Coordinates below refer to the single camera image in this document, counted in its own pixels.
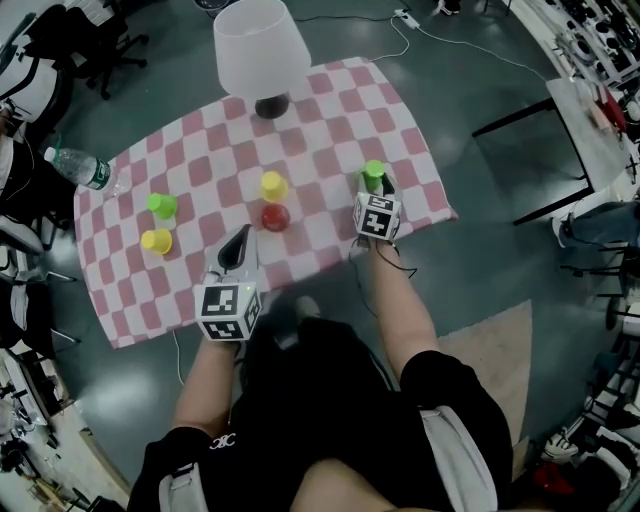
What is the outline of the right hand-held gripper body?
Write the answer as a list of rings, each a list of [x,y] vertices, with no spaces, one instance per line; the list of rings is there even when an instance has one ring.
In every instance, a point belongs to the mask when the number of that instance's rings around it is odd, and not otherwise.
[[[381,185],[375,192],[357,193],[353,220],[359,236],[392,242],[400,227],[402,191],[400,199],[387,199]]]

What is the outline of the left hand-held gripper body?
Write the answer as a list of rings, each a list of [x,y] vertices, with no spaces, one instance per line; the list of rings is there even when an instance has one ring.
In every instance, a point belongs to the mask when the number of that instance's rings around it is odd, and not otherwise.
[[[210,341],[247,341],[262,309],[256,232],[251,230],[241,267],[218,264],[223,237],[205,253],[202,282],[194,286],[196,320]]]

